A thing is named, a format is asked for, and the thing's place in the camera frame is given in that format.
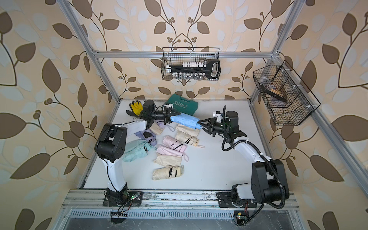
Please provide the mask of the lilac umbrella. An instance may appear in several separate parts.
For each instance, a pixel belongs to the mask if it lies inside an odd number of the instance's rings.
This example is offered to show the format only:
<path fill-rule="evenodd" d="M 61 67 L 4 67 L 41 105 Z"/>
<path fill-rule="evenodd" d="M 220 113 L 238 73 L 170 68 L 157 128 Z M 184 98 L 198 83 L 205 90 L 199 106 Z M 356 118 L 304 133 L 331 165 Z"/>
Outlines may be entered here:
<path fill-rule="evenodd" d="M 150 129 L 136 132 L 135 135 L 140 139 L 147 141 L 151 146 L 157 145 L 156 135 Z"/>
<path fill-rule="evenodd" d="M 175 128 L 171 127 L 168 124 L 165 124 L 164 121 L 162 120 L 155 120 L 156 124 L 159 126 L 160 129 L 165 130 L 166 128 L 168 128 L 171 132 L 175 131 Z"/>

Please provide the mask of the cream bare umbrella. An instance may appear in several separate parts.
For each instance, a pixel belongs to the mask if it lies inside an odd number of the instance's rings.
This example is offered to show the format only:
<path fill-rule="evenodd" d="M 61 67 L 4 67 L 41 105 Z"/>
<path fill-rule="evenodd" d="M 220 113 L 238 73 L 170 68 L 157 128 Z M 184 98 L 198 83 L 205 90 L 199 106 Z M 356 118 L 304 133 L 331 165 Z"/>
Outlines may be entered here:
<path fill-rule="evenodd" d="M 182 176 L 184 166 L 167 166 L 153 171 L 152 180 L 172 179 Z"/>
<path fill-rule="evenodd" d="M 175 138 L 184 144 L 192 145 L 194 147 L 199 147 L 199 148 L 205 148 L 205 146 L 199 145 L 199 139 L 197 137 L 193 137 L 182 131 L 178 131 Z"/>

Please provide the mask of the pink sleeved umbrella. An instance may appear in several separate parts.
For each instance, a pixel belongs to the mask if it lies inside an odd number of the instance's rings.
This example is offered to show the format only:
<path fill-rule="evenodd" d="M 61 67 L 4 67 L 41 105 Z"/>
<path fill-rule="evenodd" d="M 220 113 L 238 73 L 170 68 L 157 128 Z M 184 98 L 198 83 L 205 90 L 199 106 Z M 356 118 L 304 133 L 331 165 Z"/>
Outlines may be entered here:
<path fill-rule="evenodd" d="M 186 150 L 186 145 L 182 143 L 181 141 L 171 137 L 171 136 L 165 136 L 163 138 L 163 144 L 167 147 L 179 151 L 181 153 L 184 153 Z"/>

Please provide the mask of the cream umbrella sleeve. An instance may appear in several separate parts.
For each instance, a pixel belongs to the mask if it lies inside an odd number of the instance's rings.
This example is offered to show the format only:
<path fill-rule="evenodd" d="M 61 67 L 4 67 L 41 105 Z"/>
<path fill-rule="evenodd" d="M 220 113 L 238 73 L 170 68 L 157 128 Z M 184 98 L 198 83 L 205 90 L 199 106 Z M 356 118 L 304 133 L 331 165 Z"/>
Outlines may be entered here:
<path fill-rule="evenodd" d="M 171 155 L 158 155 L 157 158 L 153 162 L 163 167 L 181 166 L 182 157 L 171 156 Z"/>

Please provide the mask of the mint green umbrella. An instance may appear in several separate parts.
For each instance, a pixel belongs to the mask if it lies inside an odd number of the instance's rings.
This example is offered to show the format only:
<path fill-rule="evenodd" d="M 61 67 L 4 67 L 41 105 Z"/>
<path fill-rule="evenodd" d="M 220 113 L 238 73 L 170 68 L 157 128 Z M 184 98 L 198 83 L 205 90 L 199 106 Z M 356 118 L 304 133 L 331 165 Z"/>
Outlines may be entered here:
<path fill-rule="evenodd" d="M 134 140 L 126 144 L 125 152 L 122 156 L 123 162 L 132 162 L 148 155 L 148 151 L 156 148 L 151 146 L 146 140 Z"/>

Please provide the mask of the beige sleeved umbrella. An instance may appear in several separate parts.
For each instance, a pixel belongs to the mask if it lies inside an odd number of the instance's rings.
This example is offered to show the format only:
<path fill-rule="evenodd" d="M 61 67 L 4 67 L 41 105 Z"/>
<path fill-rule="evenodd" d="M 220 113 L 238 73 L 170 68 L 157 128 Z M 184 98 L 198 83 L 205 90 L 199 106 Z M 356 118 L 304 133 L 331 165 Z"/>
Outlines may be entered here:
<path fill-rule="evenodd" d="M 175 127 L 175 129 L 180 131 L 180 132 L 183 132 L 185 134 L 188 134 L 192 137 L 197 137 L 199 132 L 200 132 L 200 129 L 193 129 L 193 128 L 190 128 L 190 127 L 187 127 L 187 126 L 184 126 L 184 125 L 181 125 L 181 124 L 178 124 Z"/>
<path fill-rule="evenodd" d="M 160 128 L 160 126 L 156 123 L 156 122 L 153 122 L 153 124 L 151 125 L 150 127 L 150 130 L 152 133 L 154 133 L 155 135 L 161 135 L 162 132 L 163 132 L 163 129 Z"/>

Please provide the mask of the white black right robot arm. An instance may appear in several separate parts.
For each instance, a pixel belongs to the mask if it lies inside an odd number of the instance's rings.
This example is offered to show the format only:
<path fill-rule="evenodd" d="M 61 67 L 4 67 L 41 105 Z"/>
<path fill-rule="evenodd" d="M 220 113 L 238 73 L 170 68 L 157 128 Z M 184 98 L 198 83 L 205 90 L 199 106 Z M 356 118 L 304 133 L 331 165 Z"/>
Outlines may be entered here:
<path fill-rule="evenodd" d="M 282 209 L 289 198 L 289 188 L 285 167 L 281 160 L 266 156 L 240 130 L 238 113 L 235 111 L 217 111 L 212 118 L 197 122 L 202 129 L 212 135 L 223 137 L 223 151 L 236 150 L 248 162 L 251 168 L 251 182 L 234 185 L 231 189 L 231 202 L 242 207 L 247 201 L 260 205 L 268 204 L 275 209 Z"/>

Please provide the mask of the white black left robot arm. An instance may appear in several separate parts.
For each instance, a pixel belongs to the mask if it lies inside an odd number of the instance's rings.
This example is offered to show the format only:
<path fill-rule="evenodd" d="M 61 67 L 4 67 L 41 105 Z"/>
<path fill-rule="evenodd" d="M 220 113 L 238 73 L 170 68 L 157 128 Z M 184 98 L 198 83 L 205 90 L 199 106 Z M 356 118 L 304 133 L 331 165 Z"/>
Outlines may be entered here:
<path fill-rule="evenodd" d="M 180 115 L 172 105 L 163 105 L 157 109 L 153 100 L 143 103 L 142 111 L 135 114 L 133 121 L 122 124 L 106 123 L 97 139 L 94 151 L 105 162 L 109 179 L 108 188 L 114 192 L 127 190 L 123 176 L 122 156 L 126 149 L 127 137 L 150 128 L 155 120 L 171 123 L 171 117 Z"/>

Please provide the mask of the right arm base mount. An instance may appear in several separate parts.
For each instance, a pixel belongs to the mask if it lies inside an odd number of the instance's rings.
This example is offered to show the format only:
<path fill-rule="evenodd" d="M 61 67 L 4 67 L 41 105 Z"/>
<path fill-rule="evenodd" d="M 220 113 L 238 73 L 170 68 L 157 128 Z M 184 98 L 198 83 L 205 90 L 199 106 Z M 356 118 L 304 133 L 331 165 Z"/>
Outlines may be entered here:
<path fill-rule="evenodd" d="M 218 206 L 220 208 L 256 208 L 249 183 L 233 185 L 230 192 L 217 192 Z"/>

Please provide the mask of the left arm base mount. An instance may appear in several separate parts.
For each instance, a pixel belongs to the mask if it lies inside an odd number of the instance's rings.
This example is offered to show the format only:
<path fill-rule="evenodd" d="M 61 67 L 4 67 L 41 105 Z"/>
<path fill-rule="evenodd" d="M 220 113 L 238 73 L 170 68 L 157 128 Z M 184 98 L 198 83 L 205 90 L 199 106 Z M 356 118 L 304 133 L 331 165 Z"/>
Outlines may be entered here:
<path fill-rule="evenodd" d="M 103 206 L 122 207 L 130 204 L 140 204 L 143 194 L 142 191 L 128 191 L 127 187 L 124 187 L 120 192 L 107 188 L 104 192 Z"/>

